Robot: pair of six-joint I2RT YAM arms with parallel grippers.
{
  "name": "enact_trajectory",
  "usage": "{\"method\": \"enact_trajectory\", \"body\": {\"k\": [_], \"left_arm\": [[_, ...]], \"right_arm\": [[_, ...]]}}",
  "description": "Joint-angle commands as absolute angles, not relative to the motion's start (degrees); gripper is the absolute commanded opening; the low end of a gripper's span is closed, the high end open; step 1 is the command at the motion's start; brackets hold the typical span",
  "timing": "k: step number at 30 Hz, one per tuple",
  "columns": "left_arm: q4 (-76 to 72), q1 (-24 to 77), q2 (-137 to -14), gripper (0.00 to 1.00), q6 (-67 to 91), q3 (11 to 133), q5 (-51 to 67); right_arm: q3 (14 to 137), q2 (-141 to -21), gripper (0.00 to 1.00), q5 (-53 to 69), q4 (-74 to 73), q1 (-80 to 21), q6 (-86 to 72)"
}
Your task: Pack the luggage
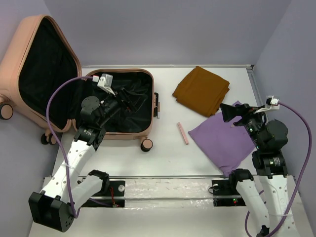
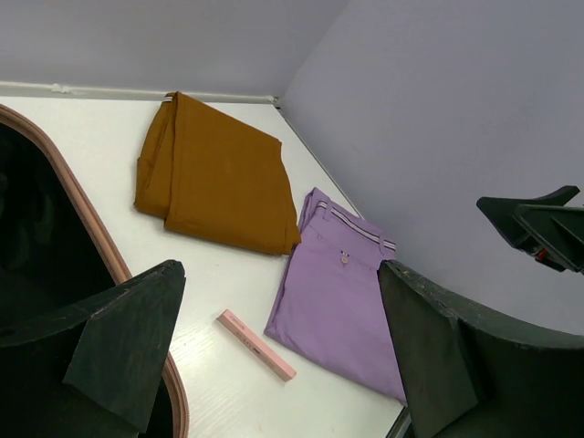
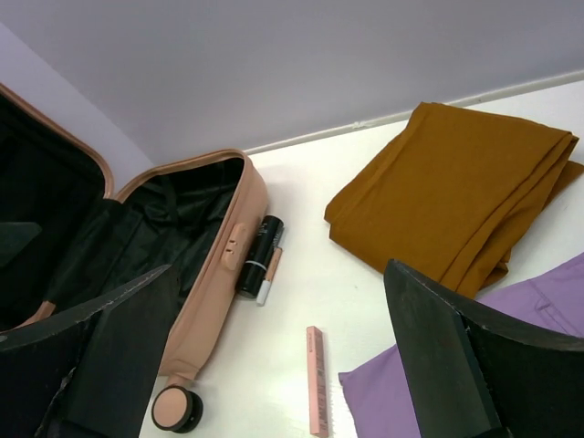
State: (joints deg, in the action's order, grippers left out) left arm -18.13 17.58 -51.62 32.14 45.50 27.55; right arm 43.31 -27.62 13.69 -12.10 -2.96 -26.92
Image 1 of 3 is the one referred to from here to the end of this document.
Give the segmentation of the purple garment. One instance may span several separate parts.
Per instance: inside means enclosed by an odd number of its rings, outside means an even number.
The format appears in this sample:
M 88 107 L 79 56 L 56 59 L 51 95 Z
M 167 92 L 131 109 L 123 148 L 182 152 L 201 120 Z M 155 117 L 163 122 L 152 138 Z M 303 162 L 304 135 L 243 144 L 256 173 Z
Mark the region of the purple garment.
M 230 122 L 224 122 L 223 115 L 219 112 L 188 132 L 202 152 L 226 177 L 255 149 L 246 129 L 243 126 L 233 126 L 240 119 L 237 116 Z

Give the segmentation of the mustard brown cloth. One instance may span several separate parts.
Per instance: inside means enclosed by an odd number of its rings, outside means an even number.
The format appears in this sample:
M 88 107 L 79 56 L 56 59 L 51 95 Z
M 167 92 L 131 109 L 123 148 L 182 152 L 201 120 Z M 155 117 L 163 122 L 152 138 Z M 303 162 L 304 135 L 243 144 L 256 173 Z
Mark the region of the mustard brown cloth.
M 210 117 L 218 111 L 229 85 L 222 77 L 196 66 L 181 80 L 172 95 L 181 105 Z

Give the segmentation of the pink stick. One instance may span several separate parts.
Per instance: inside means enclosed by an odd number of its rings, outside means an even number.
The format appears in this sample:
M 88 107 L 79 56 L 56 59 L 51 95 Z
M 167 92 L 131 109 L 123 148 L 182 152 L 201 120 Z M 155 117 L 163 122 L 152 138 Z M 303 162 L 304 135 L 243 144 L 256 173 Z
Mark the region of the pink stick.
M 186 136 L 186 133 L 185 133 L 185 131 L 184 131 L 184 129 L 183 129 L 181 123 L 178 122 L 178 123 L 177 123 L 177 126 L 178 126 L 178 128 L 179 128 L 179 131 L 180 131 L 180 133 L 181 133 L 181 136 L 182 136 L 182 138 L 183 138 L 183 140 L 184 140 L 185 145 L 188 145 L 188 144 L 189 144 L 189 140 L 188 140 L 188 138 L 187 138 L 187 136 Z

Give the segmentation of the pink hard-shell suitcase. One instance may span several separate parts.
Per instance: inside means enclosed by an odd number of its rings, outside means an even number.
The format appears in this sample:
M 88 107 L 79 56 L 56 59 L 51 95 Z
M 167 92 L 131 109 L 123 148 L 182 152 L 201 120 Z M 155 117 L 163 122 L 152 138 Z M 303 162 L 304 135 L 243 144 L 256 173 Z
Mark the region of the pink hard-shell suitcase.
M 98 69 L 82 75 L 80 62 L 56 21 L 48 15 L 24 18 L 0 64 L 0 117 L 18 111 L 42 127 L 43 144 L 55 144 L 52 131 L 64 133 L 82 124 L 81 103 L 89 96 L 107 100 L 111 94 L 97 86 L 102 74 L 113 76 L 114 92 L 125 88 L 138 94 L 139 110 L 118 112 L 105 125 L 106 140 L 140 140 L 148 152 L 148 138 L 157 116 L 154 78 L 143 69 Z

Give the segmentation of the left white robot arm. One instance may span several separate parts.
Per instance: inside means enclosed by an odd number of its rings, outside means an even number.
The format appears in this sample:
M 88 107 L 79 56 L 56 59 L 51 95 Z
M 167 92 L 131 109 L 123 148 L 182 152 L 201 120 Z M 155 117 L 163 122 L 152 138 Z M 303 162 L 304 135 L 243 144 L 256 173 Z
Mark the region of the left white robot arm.
M 63 153 L 64 161 L 43 189 L 29 197 L 35 223 L 65 232 L 78 218 L 83 204 L 94 194 L 104 195 L 108 192 L 110 181 L 106 172 L 93 170 L 81 183 L 78 183 L 78 177 L 103 141 L 106 123 L 118 112 L 128 114 L 137 111 L 138 99 L 138 95 L 123 88 L 107 100 L 89 96 L 82 101 L 82 124 L 69 151 Z

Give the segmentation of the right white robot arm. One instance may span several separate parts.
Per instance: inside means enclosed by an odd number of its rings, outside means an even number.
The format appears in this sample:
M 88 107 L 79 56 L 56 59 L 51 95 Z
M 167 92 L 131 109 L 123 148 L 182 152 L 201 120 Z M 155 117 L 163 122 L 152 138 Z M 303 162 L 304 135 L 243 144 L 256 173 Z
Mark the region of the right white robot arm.
M 265 199 L 262 199 L 249 170 L 236 169 L 229 175 L 228 190 L 240 194 L 251 217 L 259 237 L 298 237 L 289 205 L 288 172 L 281 148 L 288 142 L 288 129 L 278 120 L 266 121 L 266 112 L 279 109 L 278 99 L 270 99 L 266 105 L 251 107 L 242 105 L 220 105 L 224 122 L 235 117 L 240 120 L 234 126 L 243 126 L 256 151 L 252 153 L 252 162 L 258 179 L 263 187 Z

